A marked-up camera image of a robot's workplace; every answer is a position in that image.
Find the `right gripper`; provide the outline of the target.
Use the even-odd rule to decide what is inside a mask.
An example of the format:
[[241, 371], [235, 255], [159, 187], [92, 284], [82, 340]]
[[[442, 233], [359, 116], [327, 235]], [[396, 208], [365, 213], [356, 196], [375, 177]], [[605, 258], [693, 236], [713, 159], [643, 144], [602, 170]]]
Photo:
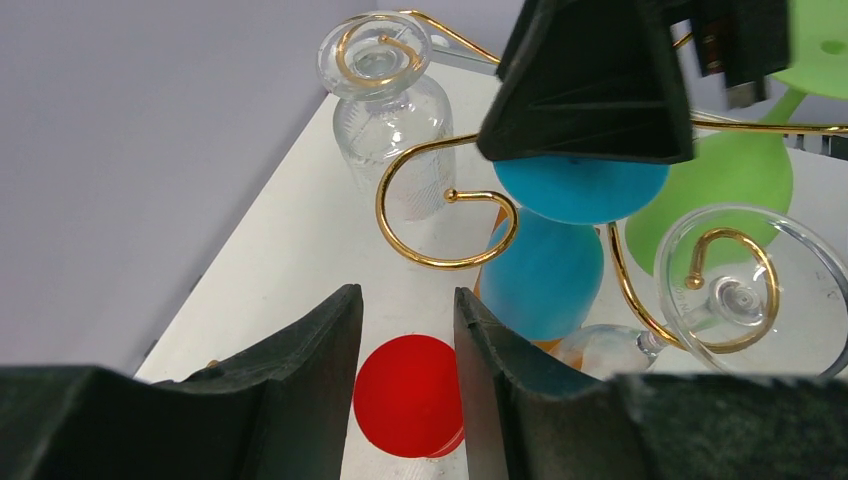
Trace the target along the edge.
[[671, 165], [693, 159], [669, 25], [690, 23], [703, 77], [727, 107], [770, 94], [791, 64], [787, 0], [527, 1], [497, 67], [476, 145], [490, 161], [541, 155]]

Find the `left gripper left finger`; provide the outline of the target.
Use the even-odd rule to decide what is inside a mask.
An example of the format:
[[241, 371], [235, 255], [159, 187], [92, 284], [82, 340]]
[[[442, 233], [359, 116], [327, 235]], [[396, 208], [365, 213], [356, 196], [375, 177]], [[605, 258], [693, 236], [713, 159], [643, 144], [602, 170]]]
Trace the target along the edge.
[[364, 305], [340, 287], [182, 381], [97, 366], [1, 371], [5, 479], [337, 479]]

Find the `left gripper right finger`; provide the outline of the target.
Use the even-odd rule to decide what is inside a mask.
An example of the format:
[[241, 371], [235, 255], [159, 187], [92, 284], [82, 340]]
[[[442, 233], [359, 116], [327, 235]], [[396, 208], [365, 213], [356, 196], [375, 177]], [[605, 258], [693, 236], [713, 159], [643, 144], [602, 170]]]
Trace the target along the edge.
[[454, 293], [473, 479], [843, 479], [835, 379], [579, 372]]

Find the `blue plastic goblet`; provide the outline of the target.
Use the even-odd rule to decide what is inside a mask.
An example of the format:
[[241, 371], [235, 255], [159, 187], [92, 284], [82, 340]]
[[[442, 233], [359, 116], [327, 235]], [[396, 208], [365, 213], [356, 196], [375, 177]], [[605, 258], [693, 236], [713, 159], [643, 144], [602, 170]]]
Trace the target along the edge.
[[518, 204], [512, 244], [480, 272], [479, 296], [521, 337], [557, 340], [578, 329], [600, 290], [604, 249], [596, 227], [650, 203], [666, 165], [540, 156], [498, 161], [503, 190]]

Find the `green plastic goblet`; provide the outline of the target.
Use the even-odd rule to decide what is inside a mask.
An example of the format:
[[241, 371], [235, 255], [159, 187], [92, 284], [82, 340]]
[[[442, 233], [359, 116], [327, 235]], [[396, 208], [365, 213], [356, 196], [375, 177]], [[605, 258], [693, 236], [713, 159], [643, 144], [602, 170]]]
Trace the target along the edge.
[[[786, 93], [762, 117], [787, 122], [808, 95], [847, 98], [847, 4], [793, 1], [790, 4], [792, 63], [776, 74]], [[671, 167], [658, 196], [625, 224], [625, 241], [647, 274], [673, 223], [717, 203], [744, 203], [788, 211], [794, 174], [780, 134], [724, 131], [701, 138], [694, 160]]]

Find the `clear patterned wine glass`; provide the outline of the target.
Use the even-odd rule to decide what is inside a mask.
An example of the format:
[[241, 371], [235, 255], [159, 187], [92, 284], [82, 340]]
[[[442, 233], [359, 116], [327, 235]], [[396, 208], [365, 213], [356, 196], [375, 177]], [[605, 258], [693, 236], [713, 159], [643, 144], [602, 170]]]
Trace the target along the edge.
[[442, 86], [427, 75], [430, 36], [407, 14], [372, 11], [331, 30], [316, 70], [338, 99], [333, 133], [361, 198], [374, 205], [379, 181], [407, 149], [453, 134]]

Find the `small clear front wine glass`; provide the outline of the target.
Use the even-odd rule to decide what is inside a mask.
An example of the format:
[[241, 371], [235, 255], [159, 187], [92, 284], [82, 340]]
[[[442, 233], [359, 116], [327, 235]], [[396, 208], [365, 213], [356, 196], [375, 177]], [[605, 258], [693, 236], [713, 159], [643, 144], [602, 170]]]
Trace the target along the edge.
[[616, 280], [637, 326], [584, 326], [551, 350], [598, 379], [657, 363], [734, 374], [847, 374], [847, 267], [781, 213], [714, 204], [677, 220], [654, 258], [658, 312], [633, 284], [619, 230], [607, 227]]

